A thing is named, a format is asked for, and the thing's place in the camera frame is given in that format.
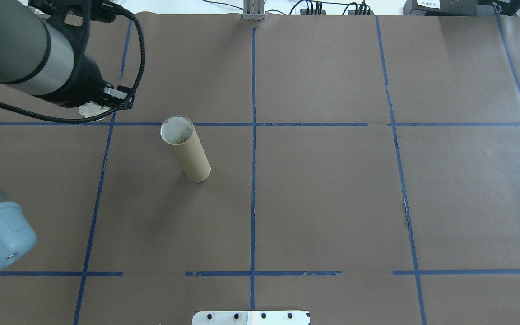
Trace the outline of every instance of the wire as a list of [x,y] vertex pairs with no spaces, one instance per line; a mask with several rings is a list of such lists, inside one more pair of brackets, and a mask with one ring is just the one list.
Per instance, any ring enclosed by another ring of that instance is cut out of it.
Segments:
[[365,4],[365,0],[362,0],[361,5],[358,8],[358,14],[364,14],[364,10],[366,10],[367,4]]
[[144,68],[146,68],[146,49],[144,46],[144,34],[142,31],[142,27],[140,26],[140,22],[138,21],[136,16],[134,16],[133,13],[131,13],[130,11],[126,10],[125,8],[123,8],[122,6],[120,6],[118,4],[114,4],[114,3],[111,3],[111,4],[117,10],[116,14],[122,15],[134,22],[134,25],[136,25],[136,30],[138,31],[138,39],[139,39],[139,43],[140,43],[140,67],[138,68],[138,74],[136,75],[136,80],[134,81],[134,85],[130,89],[130,92],[128,93],[128,95],[124,99],[122,99],[122,101],[118,105],[116,105],[115,107],[112,107],[109,110],[104,111],[103,113],[100,113],[98,115],[94,115],[91,117],[85,117],[82,119],[64,119],[62,117],[53,117],[53,116],[42,115],[39,113],[35,113],[34,111],[27,111],[25,109],[21,109],[19,107],[15,107],[15,106],[12,106],[12,105],[9,105],[6,103],[1,103],[1,102],[0,102],[0,108],[5,109],[7,111],[13,111],[14,113],[18,113],[18,114],[25,115],[28,117],[32,117],[34,119],[44,120],[44,121],[48,121],[48,122],[78,124],[78,123],[88,123],[88,122],[97,121],[99,119],[103,119],[104,117],[111,115],[112,113],[115,113],[116,111],[119,111],[119,109],[121,107],[123,107],[125,104],[127,104],[128,101],[134,95],[136,95],[136,90],[138,90],[140,80],[142,80],[142,75],[144,74]]
[[348,7],[349,6],[352,6],[354,5],[354,11],[356,12],[358,10],[358,4],[356,2],[351,2],[349,3],[348,5],[346,5],[346,8],[344,8],[344,11],[342,12],[342,15],[344,15],[346,13],[346,11],[348,10]]
[[322,2],[316,2],[316,10],[312,14],[322,14]]
[[244,10],[244,8],[240,8],[239,6],[234,6],[234,5],[231,5],[231,4],[226,4],[225,2],[215,2],[215,1],[210,1],[210,0],[202,0],[202,1],[203,2],[208,2],[209,4],[231,6],[231,7],[236,8],[236,9]]
[[310,7],[312,8],[312,1],[310,1],[310,0],[300,0],[297,3],[294,4],[292,9],[290,9],[290,13],[289,14],[292,14],[293,11],[294,11],[294,8],[296,8],[296,6],[298,6],[299,4],[301,4],[301,2],[304,2],[304,1],[306,2],[306,13],[308,13],[308,4],[310,4]]
[[280,10],[276,10],[276,9],[270,9],[270,10],[267,10],[266,12],[279,12],[281,14],[285,14],[285,13],[281,12]]
[[327,4],[327,5],[349,5],[349,4],[341,4],[340,2],[325,2],[325,1],[321,1],[323,4]]

